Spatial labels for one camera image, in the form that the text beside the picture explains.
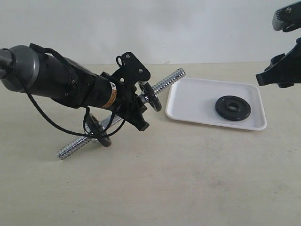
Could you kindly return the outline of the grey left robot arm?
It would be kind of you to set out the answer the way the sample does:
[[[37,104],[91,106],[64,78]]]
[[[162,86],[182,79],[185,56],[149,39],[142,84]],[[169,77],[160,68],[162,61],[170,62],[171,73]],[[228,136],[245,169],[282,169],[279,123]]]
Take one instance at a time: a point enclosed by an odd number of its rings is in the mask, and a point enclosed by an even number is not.
[[[48,97],[66,107],[109,110],[144,131],[149,124],[136,84],[147,83],[151,74],[132,52],[119,58],[113,74],[95,74],[51,48],[17,45],[0,51],[0,81],[10,91]]]

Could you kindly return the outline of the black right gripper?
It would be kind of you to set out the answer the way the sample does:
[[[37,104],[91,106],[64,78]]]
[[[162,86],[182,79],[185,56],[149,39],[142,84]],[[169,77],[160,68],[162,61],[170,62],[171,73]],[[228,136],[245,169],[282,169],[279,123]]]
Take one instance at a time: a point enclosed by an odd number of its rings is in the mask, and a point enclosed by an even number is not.
[[[277,84],[285,89],[301,83],[301,38],[287,54],[280,54],[270,60],[269,66],[256,74],[259,86]]]

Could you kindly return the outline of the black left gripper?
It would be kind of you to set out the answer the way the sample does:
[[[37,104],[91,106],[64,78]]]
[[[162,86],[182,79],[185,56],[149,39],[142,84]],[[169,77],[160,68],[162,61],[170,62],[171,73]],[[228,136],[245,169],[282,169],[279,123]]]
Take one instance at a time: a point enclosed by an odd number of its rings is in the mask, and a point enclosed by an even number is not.
[[[139,131],[145,131],[149,123],[144,119],[143,113],[147,110],[138,95],[135,83],[138,81],[127,72],[115,72],[112,75],[103,72],[101,76],[114,84],[115,91],[111,91],[109,100],[101,106],[102,109],[115,111],[116,114],[136,127]]]

